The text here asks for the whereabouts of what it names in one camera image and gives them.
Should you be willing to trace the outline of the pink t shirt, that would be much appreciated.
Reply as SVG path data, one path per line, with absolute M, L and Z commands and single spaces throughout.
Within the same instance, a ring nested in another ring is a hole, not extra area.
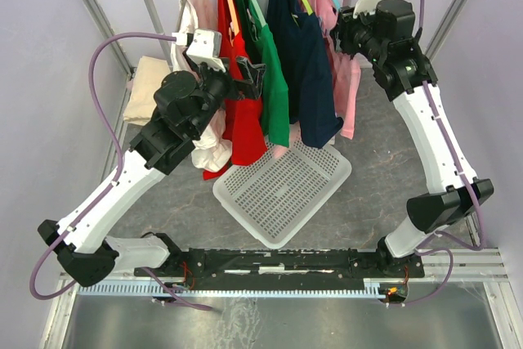
M 350 56 L 336 52 L 330 32 L 337 23 L 338 11 L 331 0 L 308 0 L 320 19 L 329 64 L 333 74 L 334 106 L 343 118 L 340 135 L 352 139 L 355 134 L 356 96 L 360 85 L 360 64 Z

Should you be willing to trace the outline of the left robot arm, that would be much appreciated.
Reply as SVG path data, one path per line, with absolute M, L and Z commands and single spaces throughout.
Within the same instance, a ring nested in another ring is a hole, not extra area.
M 38 233 L 78 284 L 90 287 L 115 271 L 136 268 L 173 275 L 182 252 L 165 234 L 119 239 L 109 232 L 151 187 L 161 182 L 194 150 L 224 100 L 258 98 L 266 72 L 244 56 L 236 59 L 240 77 L 221 58 L 207 59 L 195 72 L 168 74 L 154 93 L 151 120 L 131 141 L 114 174 L 67 217 L 44 221 Z

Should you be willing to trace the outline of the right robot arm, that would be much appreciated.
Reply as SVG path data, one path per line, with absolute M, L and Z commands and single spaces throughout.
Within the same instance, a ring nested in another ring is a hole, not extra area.
M 494 193 L 490 179 L 480 179 L 468 163 L 449 125 L 436 73 L 422 53 L 422 29 L 405 0 L 381 0 L 370 13 L 340 9 L 331 36 L 348 56 L 362 55 L 407 126 L 427 181 L 427 193 L 409 199 L 407 217 L 381 238 L 375 266 L 393 276 L 413 262 L 420 246 L 446 228 L 479 212 Z

